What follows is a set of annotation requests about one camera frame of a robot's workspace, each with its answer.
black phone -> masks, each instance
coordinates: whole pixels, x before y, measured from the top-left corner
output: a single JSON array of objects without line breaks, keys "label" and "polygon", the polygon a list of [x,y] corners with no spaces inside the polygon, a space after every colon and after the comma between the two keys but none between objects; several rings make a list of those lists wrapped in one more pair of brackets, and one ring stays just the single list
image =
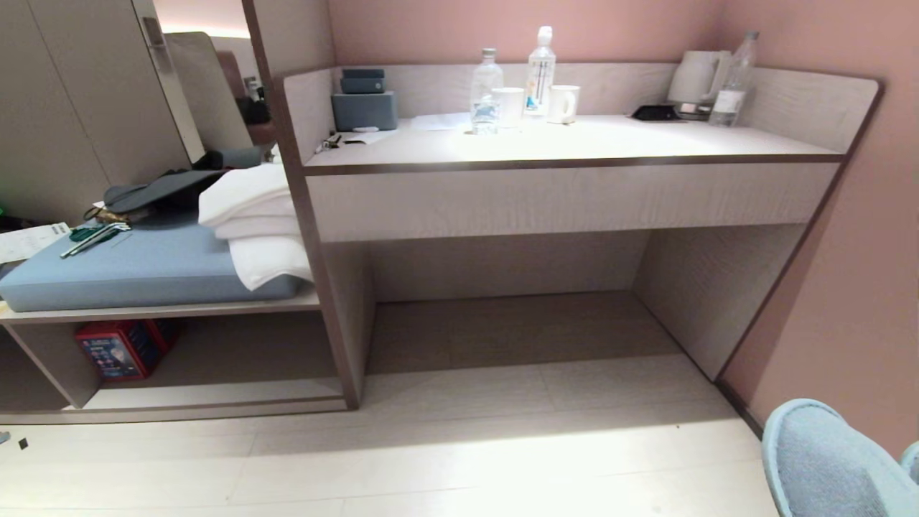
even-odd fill
[{"label": "black phone", "polygon": [[636,109],[631,117],[636,121],[643,122],[667,122],[680,121],[680,116],[676,114],[673,106],[668,105],[646,105]]}]

bottle cap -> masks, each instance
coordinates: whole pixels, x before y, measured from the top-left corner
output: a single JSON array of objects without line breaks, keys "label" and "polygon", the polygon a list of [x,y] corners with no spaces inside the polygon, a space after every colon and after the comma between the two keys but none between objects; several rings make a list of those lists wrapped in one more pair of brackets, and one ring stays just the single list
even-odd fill
[{"label": "bottle cap", "polygon": [[536,41],[540,45],[548,45],[552,42],[552,27],[548,25],[543,25],[539,28],[539,34],[536,36]]}]

gray speaker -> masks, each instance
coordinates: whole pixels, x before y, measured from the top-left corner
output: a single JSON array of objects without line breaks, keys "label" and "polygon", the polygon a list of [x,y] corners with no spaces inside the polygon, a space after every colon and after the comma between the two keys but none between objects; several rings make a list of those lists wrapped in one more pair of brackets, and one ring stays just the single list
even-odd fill
[{"label": "gray speaker", "polygon": [[367,127],[388,131],[399,125],[396,94],[391,91],[382,94],[334,94],[332,111],[335,113],[335,128],[340,132]]}]

white mug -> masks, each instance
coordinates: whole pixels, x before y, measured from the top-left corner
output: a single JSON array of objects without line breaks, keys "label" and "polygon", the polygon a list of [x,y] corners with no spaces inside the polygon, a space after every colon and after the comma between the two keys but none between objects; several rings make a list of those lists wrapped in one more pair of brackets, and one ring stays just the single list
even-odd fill
[{"label": "white mug", "polygon": [[492,97],[498,103],[498,127],[515,128],[523,120],[523,88],[494,88]]},{"label": "white mug", "polygon": [[553,85],[549,89],[549,116],[546,121],[553,124],[570,124],[577,114],[577,101],[581,95],[580,86]]}]

folded towel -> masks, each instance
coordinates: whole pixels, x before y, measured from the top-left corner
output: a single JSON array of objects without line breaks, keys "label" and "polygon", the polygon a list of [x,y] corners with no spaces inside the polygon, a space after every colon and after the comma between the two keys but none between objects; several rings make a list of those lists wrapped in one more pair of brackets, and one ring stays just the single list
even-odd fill
[{"label": "folded towel", "polygon": [[248,208],[243,208],[233,212],[233,218],[276,215],[297,215],[297,212],[293,209],[293,200],[290,198],[290,194],[284,194],[283,196],[267,199],[258,202]]},{"label": "folded towel", "polygon": [[289,198],[290,190],[282,165],[262,164],[258,167],[231,170],[209,189],[201,192],[198,199],[198,222],[204,226],[216,226],[240,211],[253,209],[263,203],[286,203]]},{"label": "folded towel", "polygon": [[299,237],[245,237],[229,242],[236,275],[249,291],[281,275],[312,281],[310,261]]},{"label": "folded towel", "polygon": [[285,216],[233,217],[214,228],[219,239],[238,239],[258,236],[300,236],[297,218]]}]

